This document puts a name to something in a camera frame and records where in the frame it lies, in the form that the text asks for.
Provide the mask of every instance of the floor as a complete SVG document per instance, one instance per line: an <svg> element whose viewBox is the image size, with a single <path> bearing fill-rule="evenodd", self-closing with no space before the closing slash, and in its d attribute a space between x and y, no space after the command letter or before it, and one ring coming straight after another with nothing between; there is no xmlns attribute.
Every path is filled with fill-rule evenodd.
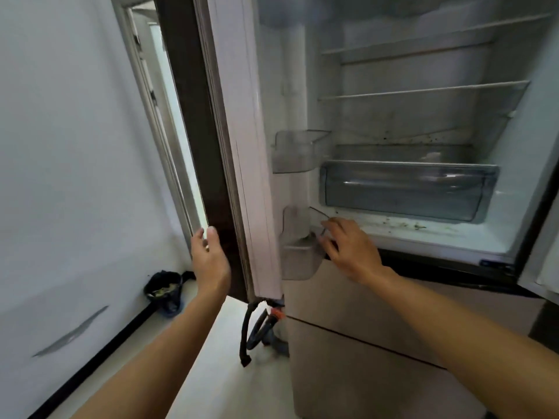
<svg viewBox="0 0 559 419"><path fill-rule="evenodd" d="M195 294L196 282L187 282L185 301L192 300ZM239 362L240 330L246 306L227 297L206 344L167 415L168 419L297 418L293 411L287 358L259 345L250 352L250 365L243 368ZM253 314L253 322L263 308L261 304ZM68 419L168 324L169 320L162 316L151 316L49 418Z"/></svg>

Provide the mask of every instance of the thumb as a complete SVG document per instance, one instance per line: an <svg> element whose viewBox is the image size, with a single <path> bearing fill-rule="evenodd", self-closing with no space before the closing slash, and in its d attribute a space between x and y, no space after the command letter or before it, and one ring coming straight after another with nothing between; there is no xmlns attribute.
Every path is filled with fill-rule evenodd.
<svg viewBox="0 0 559 419"><path fill-rule="evenodd" d="M210 250L221 248L221 245L219 244L219 235L217 234L217 229L215 229L215 227L210 226L207 229L206 239L208 241L208 247L210 248Z"/></svg>

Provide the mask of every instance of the beige drawer front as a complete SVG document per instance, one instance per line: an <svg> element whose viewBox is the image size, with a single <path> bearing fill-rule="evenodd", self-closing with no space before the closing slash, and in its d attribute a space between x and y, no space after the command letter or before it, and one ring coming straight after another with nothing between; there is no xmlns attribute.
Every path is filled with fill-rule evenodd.
<svg viewBox="0 0 559 419"><path fill-rule="evenodd" d="M512 331L528 334L544 300L417 281ZM307 281L284 281L286 313L300 320L440 364L390 306L343 276L329 260Z"/></svg>
<svg viewBox="0 0 559 419"><path fill-rule="evenodd" d="M288 319L295 413L305 419L479 419L452 374Z"/></svg>

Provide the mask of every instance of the black trash bag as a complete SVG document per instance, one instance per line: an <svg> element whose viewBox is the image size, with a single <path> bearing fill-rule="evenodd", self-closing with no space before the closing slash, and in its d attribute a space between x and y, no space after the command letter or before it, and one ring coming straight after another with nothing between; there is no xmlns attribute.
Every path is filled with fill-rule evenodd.
<svg viewBox="0 0 559 419"><path fill-rule="evenodd" d="M181 300L183 279L179 273L162 270L151 277L144 294L155 303L163 316L175 317L184 308Z"/></svg>

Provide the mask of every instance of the person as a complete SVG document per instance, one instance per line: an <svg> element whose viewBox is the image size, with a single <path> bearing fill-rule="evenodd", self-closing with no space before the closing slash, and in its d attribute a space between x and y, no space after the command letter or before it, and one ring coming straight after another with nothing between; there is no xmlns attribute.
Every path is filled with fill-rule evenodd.
<svg viewBox="0 0 559 419"><path fill-rule="evenodd" d="M382 265L354 221L323 222L321 244L349 279L371 289L443 365L501 419L559 417L559 356ZM108 380L73 419L163 419L225 301L231 271L215 228L192 237L198 294L182 315Z"/></svg>

